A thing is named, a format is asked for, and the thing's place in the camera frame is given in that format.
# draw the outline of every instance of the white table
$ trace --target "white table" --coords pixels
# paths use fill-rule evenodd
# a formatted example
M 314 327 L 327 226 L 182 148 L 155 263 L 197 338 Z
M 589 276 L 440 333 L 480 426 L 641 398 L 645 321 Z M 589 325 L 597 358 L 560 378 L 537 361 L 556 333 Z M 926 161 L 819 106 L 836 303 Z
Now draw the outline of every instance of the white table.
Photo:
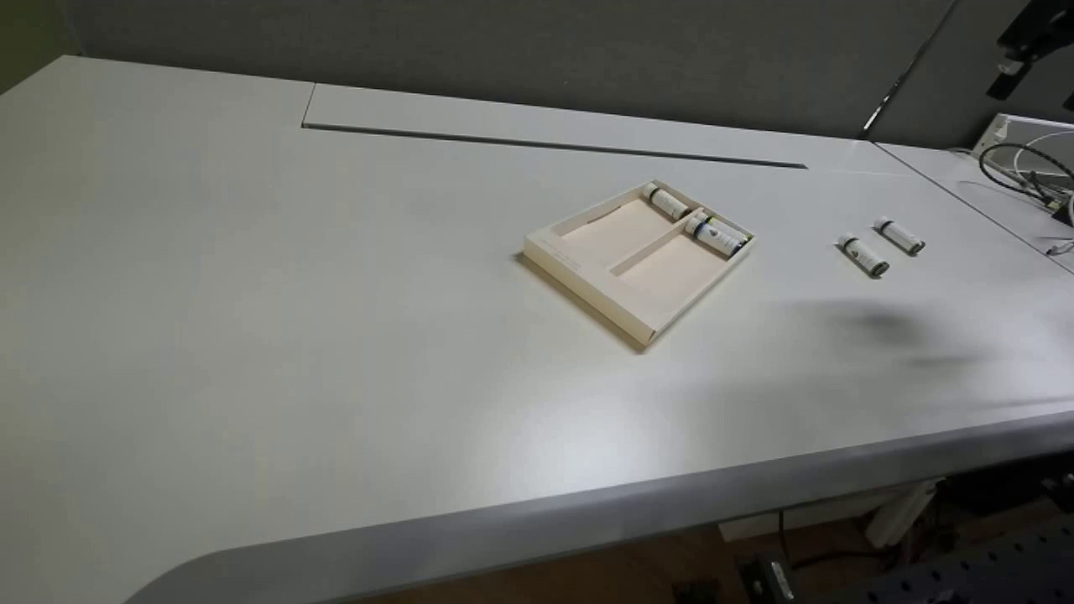
M 1070 276 L 880 148 L 386 102 L 74 57 L 0 97 L 0 601 L 327 601 L 1070 443 Z M 808 172 L 302 127 L 475 106 Z M 758 248 L 637 354 L 517 248 L 649 178 Z M 832 242 L 880 213 L 929 248 L 868 283 Z

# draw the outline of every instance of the beige tray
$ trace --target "beige tray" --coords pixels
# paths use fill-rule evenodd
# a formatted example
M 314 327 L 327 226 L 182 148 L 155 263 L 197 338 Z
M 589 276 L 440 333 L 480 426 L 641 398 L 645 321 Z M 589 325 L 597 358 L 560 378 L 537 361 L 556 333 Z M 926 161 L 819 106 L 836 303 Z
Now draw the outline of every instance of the beige tray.
M 663 181 L 656 184 L 730 221 L 716 209 Z M 734 221 L 730 226 L 747 230 L 749 242 L 731 257 L 698 245 L 681 230 L 681 221 L 656 211 L 645 189 L 635 189 L 534 230 L 523 256 L 649 350 L 752 251 L 752 233 Z

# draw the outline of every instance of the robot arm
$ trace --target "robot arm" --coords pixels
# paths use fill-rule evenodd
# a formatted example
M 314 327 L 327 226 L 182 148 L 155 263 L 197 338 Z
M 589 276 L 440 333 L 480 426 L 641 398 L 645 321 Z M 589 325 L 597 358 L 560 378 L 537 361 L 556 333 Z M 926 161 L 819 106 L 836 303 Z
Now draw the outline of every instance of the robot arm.
M 1002 78 L 988 89 L 992 97 L 1012 97 L 1019 78 L 1032 72 L 1035 60 L 1074 43 L 1074 0 L 1032 0 L 1017 19 L 1004 31 Z

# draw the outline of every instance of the wall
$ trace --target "wall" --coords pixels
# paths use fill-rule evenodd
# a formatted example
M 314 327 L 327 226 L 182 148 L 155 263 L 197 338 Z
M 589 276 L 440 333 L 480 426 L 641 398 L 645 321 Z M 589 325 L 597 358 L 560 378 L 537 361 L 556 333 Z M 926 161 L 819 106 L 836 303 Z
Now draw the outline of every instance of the wall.
M 0 2 L 0 89 L 72 50 L 61 9 L 50 0 Z
M 93 57 L 860 135 L 950 0 L 63 0 Z M 996 105 L 1023 0 L 961 0 L 875 138 L 971 144 L 994 109 L 1074 116 L 1074 50 Z
M 996 109 L 1074 119 L 1063 109 L 1063 102 L 1074 93 L 1074 48 L 1040 60 L 1007 102 L 985 93 L 996 78 L 996 36 L 1019 5 L 1023 0 L 965 0 L 900 102 L 880 119 L 875 138 L 973 144 Z

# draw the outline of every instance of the floor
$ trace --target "floor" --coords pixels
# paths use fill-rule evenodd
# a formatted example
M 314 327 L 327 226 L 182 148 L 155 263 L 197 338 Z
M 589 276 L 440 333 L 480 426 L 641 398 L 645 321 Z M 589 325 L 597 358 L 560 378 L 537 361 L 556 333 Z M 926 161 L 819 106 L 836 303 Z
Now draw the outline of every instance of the floor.
M 838 590 L 851 581 L 883 574 L 894 563 L 929 561 L 953 542 L 988 542 L 1058 513 L 1062 509 L 1050 500 L 1035 500 L 994 516 L 929 509 L 894 555 L 815 561 L 832 550 L 868 550 L 864 532 L 867 516 L 860 516 L 788 529 L 786 550 L 788 561 L 798 563 L 792 570 L 798 597 L 813 601 L 815 594 Z M 755 555 L 783 555 L 778 535 L 726 542 L 717 527 L 691 527 L 603 550 L 365 597 L 362 604 L 676 604 L 676 590 L 681 586 L 716 586 L 717 604 L 747 604 L 749 597 L 738 581 L 738 563 Z

